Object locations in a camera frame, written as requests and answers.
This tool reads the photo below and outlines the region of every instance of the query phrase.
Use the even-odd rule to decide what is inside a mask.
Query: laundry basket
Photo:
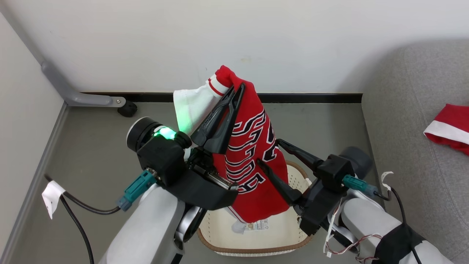
[[[304,192],[311,184],[306,172],[287,161],[288,184]],[[200,241],[225,256],[272,256],[285,254],[305,246],[312,238],[298,225],[298,215],[290,207],[268,219],[248,224],[244,234],[234,233],[236,219],[225,209],[208,211],[197,230]]]

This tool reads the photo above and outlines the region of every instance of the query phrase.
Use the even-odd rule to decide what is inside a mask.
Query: barcode label
[[[263,219],[255,223],[246,224],[246,231],[259,231],[269,229],[269,220]]]

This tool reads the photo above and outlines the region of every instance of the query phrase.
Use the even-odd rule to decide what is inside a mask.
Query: white panel
[[[0,255],[63,100],[0,14]]]
[[[82,91],[197,88],[222,64],[259,92],[360,92],[399,45],[469,37],[467,0],[4,0]]]

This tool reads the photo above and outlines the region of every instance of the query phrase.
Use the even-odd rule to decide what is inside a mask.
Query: black wheel
[[[125,117],[133,117],[137,112],[137,105],[130,101],[125,101],[124,106],[118,108],[117,112]]]

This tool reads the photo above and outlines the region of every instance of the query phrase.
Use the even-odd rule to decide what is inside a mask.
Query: green light
[[[176,135],[176,132],[174,132],[169,127],[162,127],[160,130],[153,134],[153,137],[156,137],[158,135],[162,135],[167,140],[173,140],[174,136]]]

